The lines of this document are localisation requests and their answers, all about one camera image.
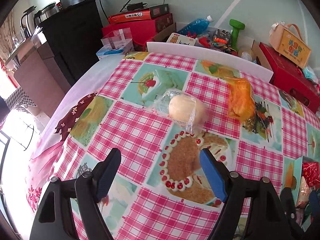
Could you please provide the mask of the red box stack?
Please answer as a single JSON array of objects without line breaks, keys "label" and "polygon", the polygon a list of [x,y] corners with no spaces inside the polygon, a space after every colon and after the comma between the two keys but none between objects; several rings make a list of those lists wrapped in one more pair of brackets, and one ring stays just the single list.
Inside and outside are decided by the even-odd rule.
[{"label": "red box stack", "polygon": [[146,51],[148,42],[164,42],[176,31],[172,13],[168,13],[152,20],[130,21],[109,24],[102,28],[103,36],[118,29],[130,28],[135,51]]}]

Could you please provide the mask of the round bun in clear bag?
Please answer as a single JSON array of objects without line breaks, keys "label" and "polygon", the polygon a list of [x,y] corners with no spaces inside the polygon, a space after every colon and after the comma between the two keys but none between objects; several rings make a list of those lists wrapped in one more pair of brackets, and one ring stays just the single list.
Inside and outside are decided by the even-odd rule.
[{"label": "round bun in clear bag", "polygon": [[201,100],[176,88],[167,89],[146,109],[170,119],[190,134],[199,134],[208,119],[207,107]]}]

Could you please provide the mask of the clear acrylic box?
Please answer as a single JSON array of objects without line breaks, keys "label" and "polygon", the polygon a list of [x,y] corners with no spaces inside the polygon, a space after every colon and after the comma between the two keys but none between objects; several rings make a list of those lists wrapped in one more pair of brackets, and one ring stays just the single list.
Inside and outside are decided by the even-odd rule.
[{"label": "clear acrylic box", "polygon": [[118,29],[109,32],[102,39],[104,46],[110,47],[111,49],[121,49],[128,43],[132,43],[132,34],[130,28]]}]

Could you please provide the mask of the blue water bottle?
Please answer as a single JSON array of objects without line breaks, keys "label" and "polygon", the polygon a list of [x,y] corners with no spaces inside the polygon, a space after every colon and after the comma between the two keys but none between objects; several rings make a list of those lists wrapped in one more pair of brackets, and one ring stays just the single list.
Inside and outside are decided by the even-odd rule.
[{"label": "blue water bottle", "polygon": [[177,33],[180,35],[187,36],[188,34],[191,35],[200,35],[203,32],[205,32],[209,25],[213,22],[214,20],[212,17],[209,15],[206,18],[198,18],[194,20],[193,22],[190,22],[186,26],[184,26],[181,30],[179,30]]}]

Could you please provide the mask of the orange snack bag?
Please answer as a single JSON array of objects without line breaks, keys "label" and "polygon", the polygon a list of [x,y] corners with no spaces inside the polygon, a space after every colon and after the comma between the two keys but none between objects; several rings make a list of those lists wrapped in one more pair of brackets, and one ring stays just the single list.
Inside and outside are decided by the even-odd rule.
[{"label": "orange snack bag", "polygon": [[228,116],[246,122],[255,115],[252,86],[247,79],[226,77],[228,83]]}]

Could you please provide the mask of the red snack packet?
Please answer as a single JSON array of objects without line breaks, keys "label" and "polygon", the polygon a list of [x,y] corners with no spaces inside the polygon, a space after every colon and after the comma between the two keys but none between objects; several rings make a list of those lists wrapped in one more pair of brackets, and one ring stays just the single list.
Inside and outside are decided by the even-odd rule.
[{"label": "red snack packet", "polygon": [[319,189],[320,186],[320,172],[319,162],[308,162],[302,165],[302,176],[309,187],[315,187]]}]

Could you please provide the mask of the green dumbbell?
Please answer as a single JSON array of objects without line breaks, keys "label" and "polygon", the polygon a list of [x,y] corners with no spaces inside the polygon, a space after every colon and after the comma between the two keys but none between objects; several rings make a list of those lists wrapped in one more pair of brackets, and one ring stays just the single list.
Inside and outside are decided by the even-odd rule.
[{"label": "green dumbbell", "polygon": [[237,51],[238,50],[238,48],[237,48],[238,36],[239,36],[240,31],[245,29],[245,24],[240,21],[230,19],[229,25],[232,27],[231,47]]}]

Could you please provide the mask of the brown cardboard box of toys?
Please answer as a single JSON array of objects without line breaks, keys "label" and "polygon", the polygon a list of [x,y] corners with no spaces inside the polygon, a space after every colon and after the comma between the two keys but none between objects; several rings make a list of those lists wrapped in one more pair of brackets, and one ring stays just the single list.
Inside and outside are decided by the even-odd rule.
[{"label": "brown cardboard box of toys", "polygon": [[229,55],[240,57],[247,61],[251,61],[265,68],[271,68],[266,57],[259,48],[260,43],[255,39],[240,34],[237,41],[237,51],[231,47],[230,42],[227,44],[223,44],[223,40],[218,40],[218,38],[226,38],[230,34],[231,33],[229,31],[210,27],[207,31],[204,32],[204,34],[196,38],[195,44],[191,44],[190,41],[167,41],[166,43],[185,44],[189,46],[197,46],[211,50],[217,50]]}]

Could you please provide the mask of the orange flat box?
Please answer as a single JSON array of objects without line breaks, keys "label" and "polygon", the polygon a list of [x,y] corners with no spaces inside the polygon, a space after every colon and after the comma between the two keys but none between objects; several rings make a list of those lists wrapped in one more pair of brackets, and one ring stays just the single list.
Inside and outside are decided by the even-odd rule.
[{"label": "orange flat box", "polygon": [[169,13],[169,5],[161,4],[141,10],[121,12],[110,16],[108,21],[109,24],[117,24],[129,21],[152,20],[167,13]]}]

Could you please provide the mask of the teal cardboard box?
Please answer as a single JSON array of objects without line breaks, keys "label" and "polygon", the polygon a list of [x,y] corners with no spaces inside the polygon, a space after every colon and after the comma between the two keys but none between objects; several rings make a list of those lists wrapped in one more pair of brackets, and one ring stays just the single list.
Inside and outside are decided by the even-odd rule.
[{"label": "teal cardboard box", "polygon": [[291,159],[289,157],[284,157],[284,164],[283,164],[283,174],[281,179],[281,190],[286,187],[286,182],[288,177],[292,177],[291,180],[291,192],[293,196],[293,201],[295,204],[295,208],[297,210],[296,215],[296,222],[298,223],[301,228],[306,231],[308,227],[311,225],[311,207],[306,205],[305,208],[297,208],[296,201],[298,198],[299,187],[300,187],[300,180],[302,177],[302,165],[303,163],[308,162],[319,162],[319,158],[310,158],[306,156],[299,157],[297,159]]}]

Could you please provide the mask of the beige snack packet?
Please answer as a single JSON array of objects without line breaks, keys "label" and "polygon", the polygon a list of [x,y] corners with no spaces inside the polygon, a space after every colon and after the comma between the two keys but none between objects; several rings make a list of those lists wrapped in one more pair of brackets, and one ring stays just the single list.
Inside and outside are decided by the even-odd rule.
[{"label": "beige snack packet", "polygon": [[309,202],[310,193],[311,193],[310,187],[308,186],[305,178],[302,176],[300,180],[298,198],[296,201],[297,208],[303,209],[306,207],[306,205]]}]

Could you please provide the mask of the steel kettle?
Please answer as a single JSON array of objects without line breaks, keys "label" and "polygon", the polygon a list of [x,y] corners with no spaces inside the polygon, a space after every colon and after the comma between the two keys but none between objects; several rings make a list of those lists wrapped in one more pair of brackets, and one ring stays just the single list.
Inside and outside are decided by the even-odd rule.
[{"label": "steel kettle", "polygon": [[24,33],[25,38],[31,37],[36,29],[36,25],[34,22],[36,13],[36,6],[31,6],[23,12],[23,15],[20,19],[20,27]]}]

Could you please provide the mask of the black cabinet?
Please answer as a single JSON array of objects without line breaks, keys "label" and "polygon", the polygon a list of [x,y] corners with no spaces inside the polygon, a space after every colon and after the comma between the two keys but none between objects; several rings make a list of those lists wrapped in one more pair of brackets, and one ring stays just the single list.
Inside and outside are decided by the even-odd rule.
[{"label": "black cabinet", "polygon": [[71,5],[41,22],[40,27],[71,86],[98,62],[103,25],[95,0]]}]

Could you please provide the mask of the large red gift box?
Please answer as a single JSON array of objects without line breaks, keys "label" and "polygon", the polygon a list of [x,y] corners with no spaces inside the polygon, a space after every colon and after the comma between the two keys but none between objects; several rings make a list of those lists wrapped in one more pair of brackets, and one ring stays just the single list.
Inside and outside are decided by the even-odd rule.
[{"label": "large red gift box", "polygon": [[316,113],[319,107],[319,95],[313,83],[305,78],[302,70],[267,44],[261,42],[259,48],[273,70],[271,83]]}]

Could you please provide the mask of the blue tissue pack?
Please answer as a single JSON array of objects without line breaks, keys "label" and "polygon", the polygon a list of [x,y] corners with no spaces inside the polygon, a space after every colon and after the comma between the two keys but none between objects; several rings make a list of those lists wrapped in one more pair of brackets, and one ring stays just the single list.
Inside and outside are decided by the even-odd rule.
[{"label": "blue tissue pack", "polygon": [[111,55],[127,55],[134,49],[131,39],[115,41],[113,44],[114,48],[112,48],[112,46],[108,43],[107,45],[104,45],[99,51],[97,51],[96,55],[99,60],[102,60],[103,58]]}]

